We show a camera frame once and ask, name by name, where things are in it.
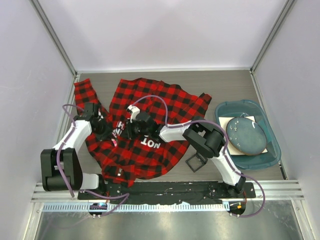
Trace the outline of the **red black plaid shirt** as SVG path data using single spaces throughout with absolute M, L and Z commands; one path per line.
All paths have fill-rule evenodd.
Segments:
M 179 124 L 195 116 L 204 117 L 211 100 L 209 94 L 192 95 L 177 84 L 146 78 L 121 79 L 109 109 L 102 106 L 100 114 L 120 135 L 130 118 L 126 109 L 131 104 L 149 114 L 157 124 Z M 136 179 L 150 180 L 167 174 L 189 147 L 187 141 L 158 143 L 146 135 L 133 140 L 119 136 L 114 144 L 112 140 L 98 140 L 93 133 L 85 144 L 104 180 L 125 187 L 131 187 Z

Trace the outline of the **pink white flower brooch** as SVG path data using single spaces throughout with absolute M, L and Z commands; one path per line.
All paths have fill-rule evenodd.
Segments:
M 118 141 L 117 141 L 116 139 L 113 139 L 113 138 L 112 138 L 111 141 L 112 141 L 114 147 L 117 147 L 117 146 L 118 146 Z

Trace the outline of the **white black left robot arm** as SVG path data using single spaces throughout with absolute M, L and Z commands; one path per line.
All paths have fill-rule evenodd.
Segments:
M 88 102 L 84 108 L 77 108 L 80 114 L 68 115 L 71 124 L 61 140 L 40 154 L 42 186 L 47 192 L 69 191 L 72 197 L 76 191 L 89 190 L 93 198 L 100 200 L 107 192 L 102 176 L 84 173 L 78 152 L 90 135 L 95 135 L 98 141 L 107 141 L 113 130 L 102 115 L 101 104 Z

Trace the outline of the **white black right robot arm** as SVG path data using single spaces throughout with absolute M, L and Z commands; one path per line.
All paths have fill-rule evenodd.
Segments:
M 157 143 L 186 141 L 200 156 L 212 160 L 230 197 L 236 198 L 244 191 L 246 177 L 232 162 L 227 151 L 228 137 L 215 122 L 195 116 L 184 123 L 165 125 L 156 123 L 150 115 L 140 112 L 126 121 L 120 136 L 129 140 L 147 136 Z

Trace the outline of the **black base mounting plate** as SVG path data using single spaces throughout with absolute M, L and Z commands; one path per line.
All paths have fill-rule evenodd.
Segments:
M 108 197 L 129 194 L 126 204 L 131 205 L 173 205 L 183 202 L 196 204 L 216 204 L 223 199 L 254 199 L 256 197 L 253 183 L 246 182 L 240 194 L 228 192 L 228 187 L 218 181 L 160 181 L 136 182 L 125 187 L 111 182 L 105 183 L 105 192 L 94 190 L 95 193 Z

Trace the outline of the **teal plastic bin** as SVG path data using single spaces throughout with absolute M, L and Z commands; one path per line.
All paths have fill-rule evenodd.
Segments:
M 237 168 L 260 170 L 279 162 L 280 146 L 257 102 L 226 101 L 215 108 L 214 114 L 216 122 L 227 133 L 227 150 Z

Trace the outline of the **small black square frame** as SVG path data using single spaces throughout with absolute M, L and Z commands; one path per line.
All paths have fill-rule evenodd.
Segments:
M 196 173 L 203 166 L 205 166 L 208 162 L 208 159 L 202 156 L 200 153 L 196 152 L 191 157 L 189 157 L 185 163 L 191 169 L 193 173 Z

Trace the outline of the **aluminium front rail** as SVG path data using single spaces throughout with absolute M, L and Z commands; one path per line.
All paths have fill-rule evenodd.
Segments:
M 45 191 L 38 183 L 31 197 L 34 202 L 97 201 L 104 196 L 116 197 L 113 203 L 119 203 L 124 194 L 128 194 L 128 204 L 170 205 L 182 202 L 190 204 L 216 203 L 223 200 L 301 200 L 304 198 L 296 180 L 267 180 L 255 183 L 247 181 L 241 193 L 227 189 L 218 181 L 158 181 L 136 182 L 132 187 L 106 183 L 105 193 L 93 190 L 76 192 L 71 197 L 68 191 Z

